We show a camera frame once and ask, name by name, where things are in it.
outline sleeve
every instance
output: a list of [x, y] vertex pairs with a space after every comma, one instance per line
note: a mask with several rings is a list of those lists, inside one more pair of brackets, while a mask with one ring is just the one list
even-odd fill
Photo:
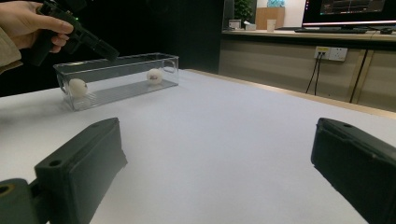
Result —
[[22, 65], [21, 53], [14, 42], [0, 28], [0, 75], [8, 69]]

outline power socket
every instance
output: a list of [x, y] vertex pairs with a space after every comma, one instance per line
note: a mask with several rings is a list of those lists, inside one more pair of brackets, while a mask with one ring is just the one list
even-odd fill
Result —
[[347, 49], [332, 48], [329, 53], [329, 60], [343, 62], [347, 57]]
[[320, 53], [324, 53], [324, 55], [321, 56], [321, 59], [323, 60], [328, 60], [329, 59], [329, 55], [330, 55], [330, 50], [331, 48], [329, 47], [321, 47], [321, 46], [317, 46], [317, 49], [315, 50], [315, 54], [314, 54], [314, 58], [320, 58]]

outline ball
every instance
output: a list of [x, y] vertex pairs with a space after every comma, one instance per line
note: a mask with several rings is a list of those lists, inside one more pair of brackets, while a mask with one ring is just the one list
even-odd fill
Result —
[[163, 72], [158, 68], [152, 68], [148, 71], [148, 83], [158, 85], [163, 81]]
[[83, 97], [87, 91], [87, 83], [79, 78], [73, 78], [69, 81], [70, 93], [73, 97], [80, 98]]

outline transparent box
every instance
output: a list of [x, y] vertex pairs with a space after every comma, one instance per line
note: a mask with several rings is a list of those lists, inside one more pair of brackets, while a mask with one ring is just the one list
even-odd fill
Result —
[[55, 68], [64, 100], [74, 111], [178, 85], [178, 57], [150, 53], [60, 63]]

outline green plant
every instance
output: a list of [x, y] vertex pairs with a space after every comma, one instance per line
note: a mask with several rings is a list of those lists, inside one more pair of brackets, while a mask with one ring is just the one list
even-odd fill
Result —
[[251, 1], [252, 0], [235, 0], [234, 17], [236, 20], [241, 20], [242, 23], [244, 21], [250, 20], [250, 18], [253, 16]]

